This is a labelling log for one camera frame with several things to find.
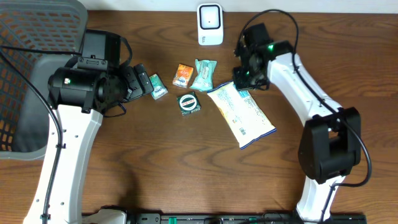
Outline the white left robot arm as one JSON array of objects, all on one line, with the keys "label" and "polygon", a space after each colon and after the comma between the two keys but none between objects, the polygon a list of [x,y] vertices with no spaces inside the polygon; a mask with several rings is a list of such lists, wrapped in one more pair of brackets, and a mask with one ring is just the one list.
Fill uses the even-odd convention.
[{"label": "white left robot arm", "polygon": [[153,91],[142,64],[120,59],[127,40],[87,30],[76,56],[46,56],[34,73],[47,82],[50,124],[44,163],[25,223],[128,223],[128,212],[105,206],[84,215],[81,198],[91,148],[108,110]]}]

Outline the large yellow snack bag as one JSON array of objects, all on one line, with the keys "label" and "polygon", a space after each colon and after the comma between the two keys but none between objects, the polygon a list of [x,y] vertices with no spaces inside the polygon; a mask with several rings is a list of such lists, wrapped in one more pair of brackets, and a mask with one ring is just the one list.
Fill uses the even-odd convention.
[{"label": "large yellow snack bag", "polygon": [[220,110],[240,149],[277,131],[247,90],[238,91],[234,82],[226,82],[208,92]]}]

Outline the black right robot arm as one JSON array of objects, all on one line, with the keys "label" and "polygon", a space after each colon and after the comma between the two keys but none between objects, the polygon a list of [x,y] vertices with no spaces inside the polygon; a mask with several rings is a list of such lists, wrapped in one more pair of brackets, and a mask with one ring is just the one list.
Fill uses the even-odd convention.
[{"label": "black right robot arm", "polygon": [[303,133],[298,160],[306,175],[302,196],[289,223],[366,223],[363,215],[332,215],[336,191],[361,160],[356,134],[361,118],[344,109],[309,75],[287,40],[274,41],[264,24],[244,27],[235,54],[238,90],[266,90],[274,84],[298,115]]}]

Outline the green Kleenex tissue packet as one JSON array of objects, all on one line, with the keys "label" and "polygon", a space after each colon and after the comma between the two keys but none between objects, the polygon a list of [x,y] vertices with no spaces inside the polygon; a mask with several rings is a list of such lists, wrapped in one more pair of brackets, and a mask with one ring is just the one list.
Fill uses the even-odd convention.
[{"label": "green Kleenex tissue packet", "polygon": [[153,74],[149,77],[152,86],[154,87],[153,92],[151,93],[153,99],[158,100],[168,93],[167,88],[163,84],[162,80],[158,76],[158,74]]}]

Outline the dark green Zam-Buk box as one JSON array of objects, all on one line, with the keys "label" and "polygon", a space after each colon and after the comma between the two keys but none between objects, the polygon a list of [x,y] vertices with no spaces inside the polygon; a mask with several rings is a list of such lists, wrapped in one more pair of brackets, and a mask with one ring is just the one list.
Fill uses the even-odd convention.
[{"label": "dark green Zam-Buk box", "polygon": [[177,103],[183,116],[201,110],[201,104],[194,91],[178,96]]}]

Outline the light teal snack packet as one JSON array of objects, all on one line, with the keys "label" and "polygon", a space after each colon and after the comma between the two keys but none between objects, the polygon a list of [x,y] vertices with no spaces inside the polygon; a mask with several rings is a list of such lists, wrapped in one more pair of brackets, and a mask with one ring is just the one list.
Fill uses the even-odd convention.
[{"label": "light teal snack packet", "polygon": [[217,65],[215,60],[195,60],[198,75],[194,79],[191,89],[209,91],[213,89],[213,74]]}]

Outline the orange tissue packet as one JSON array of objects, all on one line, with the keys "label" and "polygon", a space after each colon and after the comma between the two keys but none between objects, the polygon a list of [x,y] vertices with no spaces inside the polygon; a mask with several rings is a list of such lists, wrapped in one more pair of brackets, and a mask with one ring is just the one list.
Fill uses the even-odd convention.
[{"label": "orange tissue packet", "polygon": [[172,84],[182,88],[187,88],[188,83],[193,75],[193,71],[194,71],[193,67],[179,64],[174,79],[172,81]]}]

